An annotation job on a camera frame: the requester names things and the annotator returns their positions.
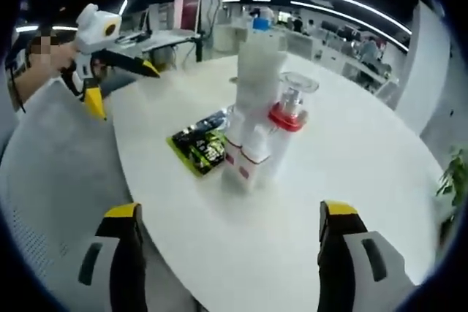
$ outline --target office worker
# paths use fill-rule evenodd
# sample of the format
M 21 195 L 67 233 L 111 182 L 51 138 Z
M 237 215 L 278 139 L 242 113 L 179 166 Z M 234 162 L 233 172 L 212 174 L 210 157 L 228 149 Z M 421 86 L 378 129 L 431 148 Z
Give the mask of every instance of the office worker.
M 249 12 L 251 18 L 259 18 L 260 17 L 260 8 L 255 7 L 251 12 Z
M 59 45 L 53 31 L 41 28 L 26 48 L 26 71 L 8 82 L 15 110 L 25 104 L 49 79 L 59 77 L 62 69 L 69 68 L 76 53 L 71 42 Z
M 374 63 L 379 58 L 380 54 L 375 38 L 369 37 L 369 40 L 362 45 L 359 53 L 362 62 Z
M 299 33 L 302 33 L 302 26 L 303 26 L 303 22 L 302 22 L 302 18 L 301 16 L 298 16 L 298 18 L 296 18 L 294 20 L 294 22 L 292 23 L 294 29 L 293 31 L 294 32 L 299 32 Z
M 292 17 L 292 16 L 289 16 L 289 17 L 287 18 L 286 27 L 287 27 L 287 29 L 289 29 L 289 30 L 291 30 L 291 31 L 294 29 L 293 17 Z
M 315 30 L 314 20 L 309 19 L 307 23 L 307 28 L 304 30 L 309 36 L 312 35 L 312 32 Z

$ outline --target red lid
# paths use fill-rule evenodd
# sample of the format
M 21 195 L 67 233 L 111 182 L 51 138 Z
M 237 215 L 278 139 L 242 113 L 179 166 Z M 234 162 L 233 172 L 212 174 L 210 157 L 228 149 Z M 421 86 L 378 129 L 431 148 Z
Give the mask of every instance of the red lid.
M 273 105 L 273 107 L 270 109 L 268 118 L 270 118 L 270 120 L 279 128 L 288 132 L 297 132 L 305 124 L 305 121 L 300 120 L 298 116 L 284 114 L 281 111 L 279 102 Z

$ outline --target snack package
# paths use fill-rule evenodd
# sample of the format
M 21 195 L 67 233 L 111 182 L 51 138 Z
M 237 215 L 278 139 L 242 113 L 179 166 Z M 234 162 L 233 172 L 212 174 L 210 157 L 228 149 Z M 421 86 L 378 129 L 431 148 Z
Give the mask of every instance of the snack package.
M 167 144 L 197 177 L 201 177 L 224 161 L 226 121 L 227 109 L 217 111 L 168 137 Z

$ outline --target computer monitor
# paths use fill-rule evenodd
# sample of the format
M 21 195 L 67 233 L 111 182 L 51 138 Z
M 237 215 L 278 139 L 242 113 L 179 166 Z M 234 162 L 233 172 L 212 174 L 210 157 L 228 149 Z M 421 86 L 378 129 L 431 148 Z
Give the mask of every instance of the computer monitor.
M 338 26 L 328 21 L 322 21 L 321 27 L 333 33 L 338 31 Z
M 174 0 L 174 27 L 197 32 L 201 0 Z
M 135 22 L 133 21 L 133 18 L 131 15 L 126 15 L 122 16 L 122 22 L 120 25 L 120 32 L 125 33 L 125 32 L 130 32 L 135 29 Z
M 146 21 L 148 20 L 148 9 L 143 11 L 140 16 L 140 22 L 138 23 L 138 31 L 144 31 L 146 30 Z

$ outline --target white round table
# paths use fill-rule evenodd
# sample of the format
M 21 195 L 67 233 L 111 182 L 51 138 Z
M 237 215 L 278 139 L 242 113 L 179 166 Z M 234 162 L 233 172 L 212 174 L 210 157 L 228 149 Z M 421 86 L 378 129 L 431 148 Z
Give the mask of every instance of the white round table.
M 308 75 L 320 88 L 276 186 L 256 194 L 232 193 L 221 170 L 197 179 L 165 141 L 234 102 L 236 56 L 139 80 L 111 97 L 118 152 L 143 222 L 210 312 L 315 311 L 323 199 L 355 206 L 367 228 L 404 256 L 414 283 L 434 262 L 431 198 L 442 170 L 427 147 L 343 77 L 291 55 L 284 71 Z

